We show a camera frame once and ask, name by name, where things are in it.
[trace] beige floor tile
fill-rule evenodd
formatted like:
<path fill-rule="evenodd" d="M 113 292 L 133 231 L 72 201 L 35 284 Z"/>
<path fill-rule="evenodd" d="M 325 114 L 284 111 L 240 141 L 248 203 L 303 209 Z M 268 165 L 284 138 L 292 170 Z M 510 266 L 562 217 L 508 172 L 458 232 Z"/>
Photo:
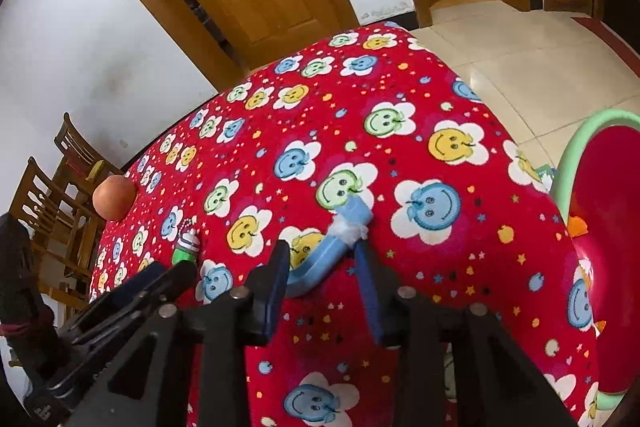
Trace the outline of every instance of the beige floor tile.
<path fill-rule="evenodd" d="M 539 46 L 539 31 L 523 21 L 522 14 L 485 13 L 431 27 L 469 57 L 469 62 L 489 60 Z"/>
<path fill-rule="evenodd" d="M 431 28 L 468 55 L 470 62 L 527 50 L 599 42 L 567 14 L 541 10 L 484 13 Z"/>
<path fill-rule="evenodd" d="M 518 145 L 518 149 L 524 152 L 534 169 L 545 165 L 551 165 L 551 159 L 535 138 Z"/>
<path fill-rule="evenodd" d="M 564 149 L 566 149 L 566 145 L 569 143 L 569 140 L 571 140 L 572 136 L 578 130 L 578 127 L 580 127 L 583 121 L 584 120 L 580 120 L 579 122 L 561 127 L 560 129 L 556 129 L 555 131 L 538 137 L 538 141 L 542 144 L 542 147 L 549 155 L 549 158 L 551 158 L 555 167 L 558 167 L 562 153 L 564 152 Z"/>
<path fill-rule="evenodd" d="M 625 111 L 631 111 L 640 116 L 640 96 L 634 96 L 622 103 L 619 103 L 616 108 L 624 109 Z"/>
<path fill-rule="evenodd" d="M 465 64 L 454 71 L 464 80 L 471 89 L 474 90 L 482 101 L 486 104 L 495 117 L 500 121 L 516 143 L 523 143 L 531 140 L 534 136 L 524 120 L 511 107 L 507 99 L 494 84 L 482 74 L 473 64 Z"/>
<path fill-rule="evenodd" d="M 573 12 L 545 12 L 535 10 L 519 14 L 538 32 L 541 48 L 555 46 L 575 46 L 584 42 L 601 42 L 600 39 L 572 19 L 578 14 Z"/>
<path fill-rule="evenodd" d="M 542 136 L 640 94 L 640 80 L 603 42 L 535 50 L 476 64 Z"/>
<path fill-rule="evenodd" d="M 434 24 L 442 24 L 456 19 L 463 19 L 464 17 L 473 17 L 475 15 L 513 12 L 517 12 L 517 10 L 502 1 L 486 1 L 432 9 L 431 16 L 433 17 Z"/>
<path fill-rule="evenodd" d="M 412 31 L 412 34 L 425 48 L 438 55 L 449 68 L 469 62 L 465 54 L 461 53 L 450 42 L 447 42 L 431 28 L 420 28 Z"/>

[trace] smiley face pattern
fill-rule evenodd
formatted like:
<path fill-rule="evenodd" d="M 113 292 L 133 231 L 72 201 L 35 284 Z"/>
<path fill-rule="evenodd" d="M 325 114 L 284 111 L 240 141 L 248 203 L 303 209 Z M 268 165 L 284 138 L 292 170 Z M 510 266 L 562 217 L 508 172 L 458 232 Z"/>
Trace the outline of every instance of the smiley face pattern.
<path fill-rule="evenodd" d="M 590 425 L 598 317 L 548 184 L 476 93 L 397 25 L 345 32 L 257 71 L 159 137 L 127 175 L 138 197 L 107 225 L 92 295 L 150 262 L 170 266 L 176 238 L 194 228 L 199 276 L 178 303 L 203 305 L 266 263 L 278 238 L 292 267 L 305 262 L 357 194 L 374 215 L 373 247 L 403 284 L 442 305 L 489 306 Z M 443 353 L 447 427 L 454 363 Z M 392 423 L 398 351 L 373 344 L 351 259 L 284 302 L 272 343 L 247 349 L 246 367 L 255 427 Z"/>

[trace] white tape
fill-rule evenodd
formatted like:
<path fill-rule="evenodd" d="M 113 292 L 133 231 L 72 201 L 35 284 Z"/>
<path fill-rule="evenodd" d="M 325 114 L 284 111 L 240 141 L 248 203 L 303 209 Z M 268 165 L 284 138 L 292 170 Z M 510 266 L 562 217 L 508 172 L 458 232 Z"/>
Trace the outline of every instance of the white tape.
<path fill-rule="evenodd" d="M 326 230 L 326 235 L 337 237 L 349 248 L 352 248 L 357 240 L 366 239 L 367 233 L 369 233 L 369 229 L 366 225 L 347 221 L 340 214 L 335 214 L 334 222 Z"/>

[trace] metal bolt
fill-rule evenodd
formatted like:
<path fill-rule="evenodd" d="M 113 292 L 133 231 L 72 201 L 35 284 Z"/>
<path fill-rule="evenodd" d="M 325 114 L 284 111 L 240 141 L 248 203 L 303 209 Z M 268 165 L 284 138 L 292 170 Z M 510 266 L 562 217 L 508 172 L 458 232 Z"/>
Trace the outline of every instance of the metal bolt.
<path fill-rule="evenodd" d="M 229 291 L 229 295 L 234 299 L 246 299 L 251 295 L 251 290 L 246 286 L 234 286 Z"/>
<path fill-rule="evenodd" d="M 469 311 L 471 311 L 474 315 L 478 317 L 484 317 L 486 312 L 488 311 L 486 306 L 482 304 L 482 302 L 474 302 L 469 306 Z"/>
<path fill-rule="evenodd" d="M 402 299 L 413 299 L 417 293 L 413 286 L 400 286 L 398 288 L 398 296 Z"/>
<path fill-rule="evenodd" d="M 175 312 L 178 311 L 178 308 L 175 304 L 163 304 L 158 309 L 158 315 L 160 315 L 164 319 L 168 319 L 169 317 L 173 317 Z"/>

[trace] green bottle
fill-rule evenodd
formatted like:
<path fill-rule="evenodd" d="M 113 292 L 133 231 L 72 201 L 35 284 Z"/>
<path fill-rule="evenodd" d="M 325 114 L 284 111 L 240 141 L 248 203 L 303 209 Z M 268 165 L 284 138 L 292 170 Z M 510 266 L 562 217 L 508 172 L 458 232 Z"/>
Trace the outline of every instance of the green bottle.
<path fill-rule="evenodd" d="M 181 233 L 175 243 L 174 255 L 171 258 L 171 264 L 176 265 L 180 261 L 191 261 L 197 263 L 198 254 L 200 253 L 200 240 L 196 235 L 195 229 L 189 232 Z"/>

